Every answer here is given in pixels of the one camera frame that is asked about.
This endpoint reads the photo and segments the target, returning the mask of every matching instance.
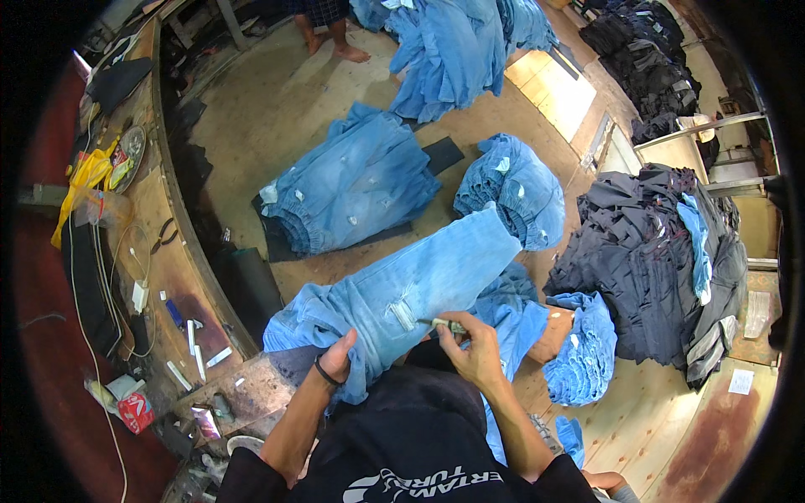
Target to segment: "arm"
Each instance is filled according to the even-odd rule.
[[[321,368],[338,382],[346,381],[349,375],[347,352],[356,339],[353,328],[319,359]],[[260,458],[283,476],[288,488],[296,484],[316,438],[319,419],[335,390],[316,368],[311,368],[260,449]]]
[[[467,329],[471,340],[467,349],[459,347],[453,334],[444,325],[436,327],[439,343],[458,373],[478,386],[486,397],[501,432],[509,468],[529,482],[534,482],[551,464],[554,456],[514,396],[511,383],[503,375],[495,329],[467,312],[446,312],[439,317],[458,321]]]
[[[609,497],[613,497],[615,493],[627,485],[626,479],[618,472],[590,473],[587,470],[582,470],[581,474],[587,479],[590,487],[604,489],[609,494]]]

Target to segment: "black wristband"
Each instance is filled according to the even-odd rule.
[[[317,356],[316,359],[313,360],[313,366],[316,367],[316,370],[319,371],[319,373],[321,374],[321,377],[323,377],[325,381],[327,381],[330,384],[334,385],[336,388],[338,386],[344,384],[343,382],[338,382],[335,379],[333,379],[332,377],[330,377],[330,375],[328,373],[326,373],[324,371],[324,369],[321,368],[321,363],[319,363],[320,358],[321,358],[321,355]]]

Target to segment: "white logo print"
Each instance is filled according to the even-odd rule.
[[[483,472],[467,474],[461,466],[452,472],[442,470],[424,479],[403,479],[396,476],[388,468],[384,468],[376,476],[367,476],[355,480],[344,491],[344,503],[393,503],[402,493],[410,497],[429,498],[437,494],[449,493],[453,489],[467,487],[481,482],[499,480],[503,482],[498,472]]]

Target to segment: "red can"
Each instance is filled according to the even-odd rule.
[[[139,393],[132,393],[118,402],[118,412],[126,426],[136,435],[154,422],[154,409]]]

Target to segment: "tool handle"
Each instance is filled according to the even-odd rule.
[[[464,325],[460,324],[457,321],[442,320],[441,318],[434,318],[433,322],[431,324],[434,327],[436,325],[446,325],[447,328],[450,329],[450,332],[453,332],[454,334],[457,334],[457,333],[465,334],[465,333],[467,333],[467,329],[464,328]]]

